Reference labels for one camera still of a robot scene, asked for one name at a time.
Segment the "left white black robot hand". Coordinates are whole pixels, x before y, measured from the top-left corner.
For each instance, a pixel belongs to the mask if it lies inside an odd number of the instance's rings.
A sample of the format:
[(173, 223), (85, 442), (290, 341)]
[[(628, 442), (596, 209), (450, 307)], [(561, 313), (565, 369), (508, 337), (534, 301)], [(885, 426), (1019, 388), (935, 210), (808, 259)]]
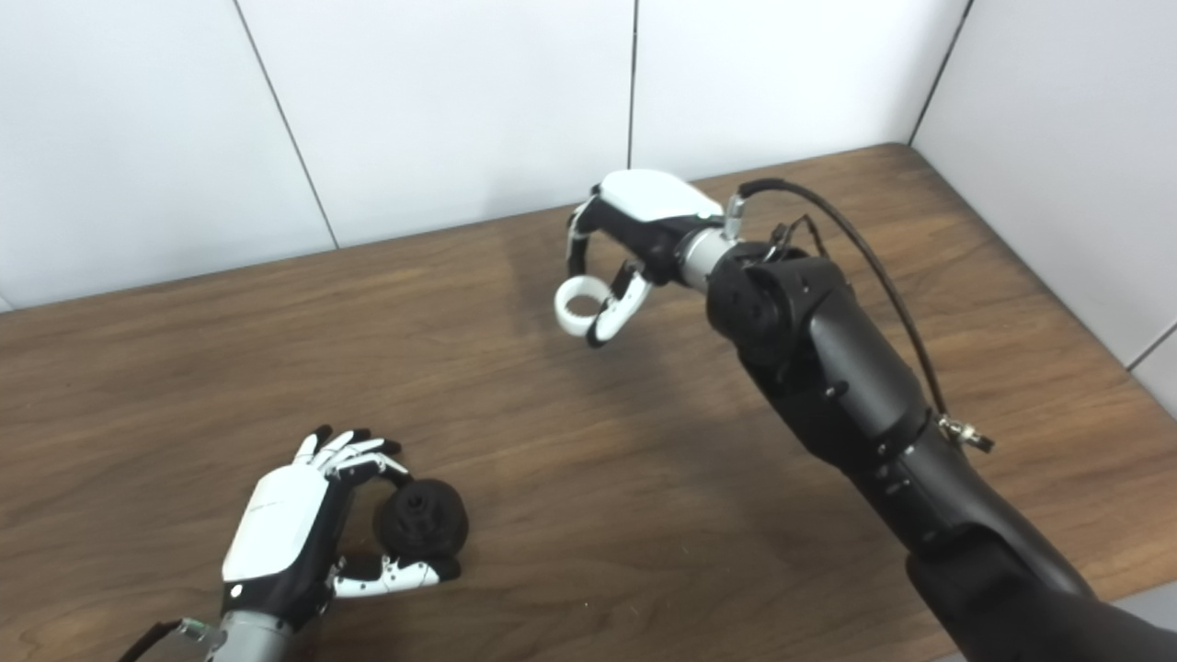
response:
[[(366, 428), (315, 428), (293, 461), (254, 485), (222, 560), (222, 615), (261, 613), (294, 630), (332, 600), (377, 598), (459, 577), (470, 519), (454, 486), (417, 478), (395, 461), (399, 443)], [(339, 545), (355, 491), (394, 488), (373, 516), (377, 554)]]

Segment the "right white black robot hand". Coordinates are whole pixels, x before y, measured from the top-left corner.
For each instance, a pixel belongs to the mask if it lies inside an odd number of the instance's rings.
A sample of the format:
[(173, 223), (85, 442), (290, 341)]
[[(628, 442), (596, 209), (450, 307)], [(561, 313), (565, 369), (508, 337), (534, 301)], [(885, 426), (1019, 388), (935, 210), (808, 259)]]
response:
[[(706, 293), (714, 265), (733, 247), (724, 221), (718, 201), (680, 177), (656, 168), (610, 173), (568, 219), (568, 278), (556, 289), (556, 322), (588, 347), (604, 347), (654, 287), (678, 284)], [(611, 282), (588, 276), (594, 234), (630, 253)]]

